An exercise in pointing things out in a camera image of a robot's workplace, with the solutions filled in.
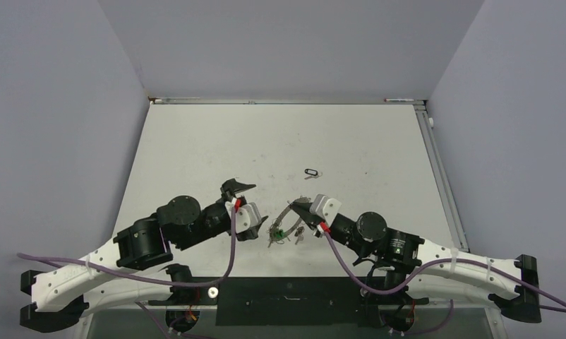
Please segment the black key tag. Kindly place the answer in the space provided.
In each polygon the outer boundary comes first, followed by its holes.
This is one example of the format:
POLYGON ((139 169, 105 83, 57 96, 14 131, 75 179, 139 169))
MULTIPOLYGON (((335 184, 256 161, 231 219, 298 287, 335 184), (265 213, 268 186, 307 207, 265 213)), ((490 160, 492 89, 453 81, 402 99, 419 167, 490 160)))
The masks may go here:
POLYGON ((306 175, 305 179, 317 179, 318 177, 322 176, 322 172, 311 168, 306 168, 304 170, 304 173, 306 175))

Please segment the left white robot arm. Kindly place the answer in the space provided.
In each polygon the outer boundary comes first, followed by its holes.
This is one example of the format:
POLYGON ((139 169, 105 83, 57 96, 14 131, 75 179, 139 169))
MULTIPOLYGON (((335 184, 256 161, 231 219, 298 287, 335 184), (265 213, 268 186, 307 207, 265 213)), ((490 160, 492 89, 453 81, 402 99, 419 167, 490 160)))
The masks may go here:
POLYGON ((195 279, 188 266, 174 262, 173 250, 187 250, 221 234, 228 234, 232 244, 256 239, 265 218, 244 197, 247 190, 249 185, 229 179, 220 198, 206 207, 194 197, 177 196, 80 259, 42 258, 54 270, 21 275, 20 288, 31 300, 20 310, 20 325, 53 333, 110 307, 146 301, 184 304, 202 290, 215 297, 221 279, 195 279))

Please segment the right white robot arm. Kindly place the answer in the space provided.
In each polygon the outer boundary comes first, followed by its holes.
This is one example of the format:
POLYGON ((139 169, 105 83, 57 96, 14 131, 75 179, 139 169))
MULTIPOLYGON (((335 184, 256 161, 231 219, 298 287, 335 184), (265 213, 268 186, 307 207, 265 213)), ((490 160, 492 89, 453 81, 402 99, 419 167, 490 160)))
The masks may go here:
POLYGON ((485 304, 522 323, 540 323, 538 268, 535 257, 478 256, 388 227, 375 212, 352 220, 339 213, 341 203, 319 195, 313 203, 294 201, 294 211, 317 237, 353 251, 354 266, 370 261, 385 270, 382 288, 361 282, 362 290, 391 302, 412 299, 463 299, 485 304))

